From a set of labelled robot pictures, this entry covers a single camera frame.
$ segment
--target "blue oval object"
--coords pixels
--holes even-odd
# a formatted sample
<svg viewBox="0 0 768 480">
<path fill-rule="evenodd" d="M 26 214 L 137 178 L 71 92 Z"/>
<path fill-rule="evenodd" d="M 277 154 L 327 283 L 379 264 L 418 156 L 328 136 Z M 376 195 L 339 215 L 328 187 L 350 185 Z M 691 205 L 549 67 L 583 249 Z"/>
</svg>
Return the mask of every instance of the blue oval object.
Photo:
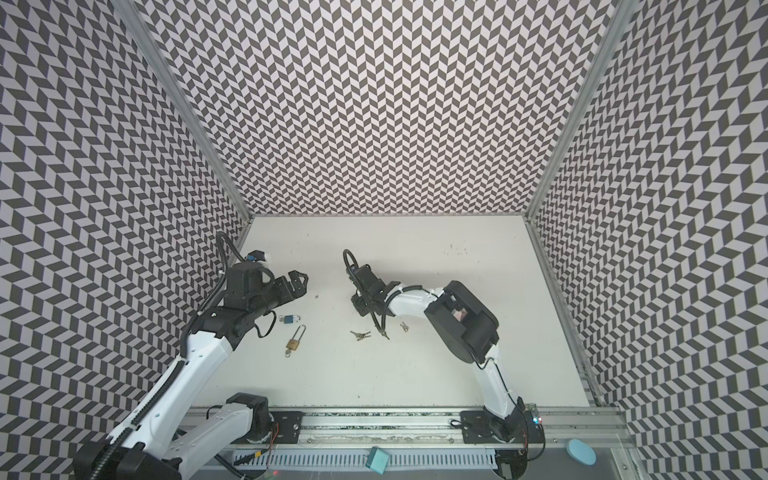
<svg viewBox="0 0 768 480">
<path fill-rule="evenodd" d="M 598 459 L 592 447 L 577 439 L 568 440 L 565 451 L 576 462 L 583 463 L 584 465 L 594 465 L 594 461 Z"/>
</svg>

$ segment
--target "brass padlock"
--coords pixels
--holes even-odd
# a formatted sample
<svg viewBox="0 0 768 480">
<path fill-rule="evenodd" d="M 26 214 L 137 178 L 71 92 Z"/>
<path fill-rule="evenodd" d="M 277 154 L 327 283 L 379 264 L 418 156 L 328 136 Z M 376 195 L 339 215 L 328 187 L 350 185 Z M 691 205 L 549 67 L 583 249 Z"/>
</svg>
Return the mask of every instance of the brass padlock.
<svg viewBox="0 0 768 480">
<path fill-rule="evenodd" d="M 290 340 L 288 340 L 288 345 L 286 345 L 286 358 L 290 356 L 290 353 L 293 350 L 299 348 L 299 342 L 301 341 L 301 337 L 304 336 L 304 332 L 306 332 L 306 325 L 299 325 L 299 328 L 297 328 L 293 336 L 290 337 Z"/>
</svg>

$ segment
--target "white tabletop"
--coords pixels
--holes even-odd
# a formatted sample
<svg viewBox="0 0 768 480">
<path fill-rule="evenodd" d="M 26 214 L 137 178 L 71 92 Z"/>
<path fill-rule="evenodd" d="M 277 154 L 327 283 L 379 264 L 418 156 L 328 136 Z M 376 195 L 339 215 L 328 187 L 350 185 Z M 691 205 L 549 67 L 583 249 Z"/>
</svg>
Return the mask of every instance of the white tabletop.
<svg viewBox="0 0 768 480">
<path fill-rule="evenodd" d="M 498 318 L 508 383 L 526 402 L 588 406 L 581 381 L 523 219 L 486 217 L 264 217 L 243 252 L 263 250 L 276 276 L 309 275 L 308 293 L 277 309 L 301 316 L 306 333 L 284 356 L 296 325 L 253 330 L 197 397 L 223 403 L 237 392 L 272 406 L 480 406 L 471 369 L 456 359 L 429 321 L 387 319 L 390 340 L 360 317 L 342 250 L 369 263 L 385 283 L 443 287 L 464 283 Z M 266 331 L 271 315 L 257 324 Z M 400 326 L 405 322 L 409 330 Z M 356 341 L 349 331 L 371 332 Z"/>
</svg>

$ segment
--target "geometric pattern wall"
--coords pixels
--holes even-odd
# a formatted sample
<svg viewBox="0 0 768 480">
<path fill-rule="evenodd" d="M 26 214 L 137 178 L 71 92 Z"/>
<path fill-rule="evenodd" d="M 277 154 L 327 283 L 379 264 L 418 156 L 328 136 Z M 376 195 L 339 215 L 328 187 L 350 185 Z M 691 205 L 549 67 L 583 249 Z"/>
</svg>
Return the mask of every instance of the geometric pattern wall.
<svg viewBox="0 0 768 480">
<path fill-rule="evenodd" d="M 259 214 L 523 211 L 611 0 L 137 0 Z"/>
<path fill-rule="evenodd" d="M 0 472 L 51 478 L 175 357 L 244 219 L 108 3 L 0 25 Z"/>
<path fill-rule="evenodd" d="M 536 218 L 656 478 L 768 478 L 768 5 L 643 0 Z"/>
</svg>

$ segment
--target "black and white chevron wallpaper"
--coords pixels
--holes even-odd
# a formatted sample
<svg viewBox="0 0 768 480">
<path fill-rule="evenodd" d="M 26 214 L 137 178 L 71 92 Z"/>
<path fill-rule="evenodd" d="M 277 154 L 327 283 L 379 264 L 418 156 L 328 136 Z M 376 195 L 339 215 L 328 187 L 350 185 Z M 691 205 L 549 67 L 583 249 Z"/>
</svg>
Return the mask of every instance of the black and white chevron wallpaper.
<svg viewBox="0 0 768 480">
<path fill-rule="evenodd" d="M 137 0 L 251 210 L 522 212 L 611 0 Z"/>
<path fill-rule="evenodd" d="M 641 0 L 537 217 L 655 478 L 768 478 L 768 3 Z"/>
<path fill-rule="evenodd" d="M 0 25 L 0 477 L 52 478 L 175 356 L 244 219 L 107 3 Z"/>
</svg>

